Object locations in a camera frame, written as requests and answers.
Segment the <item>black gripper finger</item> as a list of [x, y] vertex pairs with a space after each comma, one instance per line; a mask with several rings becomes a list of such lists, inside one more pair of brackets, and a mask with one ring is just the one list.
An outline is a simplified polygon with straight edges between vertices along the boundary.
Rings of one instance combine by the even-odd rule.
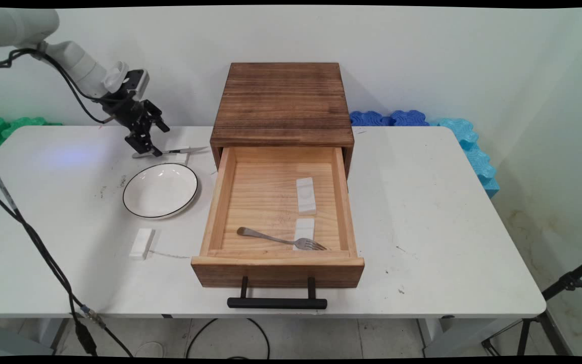
[[150, 123], [155, 124], [162, 132], [168, 133], [170, 128], [165, 124], [162, 118], [162, 111], [151, 101], [143, 101], [143, 108], [146, 112], [145, 117]]
[[137, 126], [126, 136], [126, 143], [134, 149], [133, 158], [139, 157], [160, 157], [163, 155], [162, 150], [155, 147], [152, 141], [152, 124]]

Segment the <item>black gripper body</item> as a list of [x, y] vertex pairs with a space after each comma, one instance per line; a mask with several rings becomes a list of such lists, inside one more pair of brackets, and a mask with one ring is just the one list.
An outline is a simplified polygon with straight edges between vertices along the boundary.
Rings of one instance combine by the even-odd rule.
[[146, 110], [136, 98], [136, 91], [114, 94], [114, 97], [107, 95], [106, 100], [102, 101], [103, 111], [132, 133], [144, 133], [143, 117]]

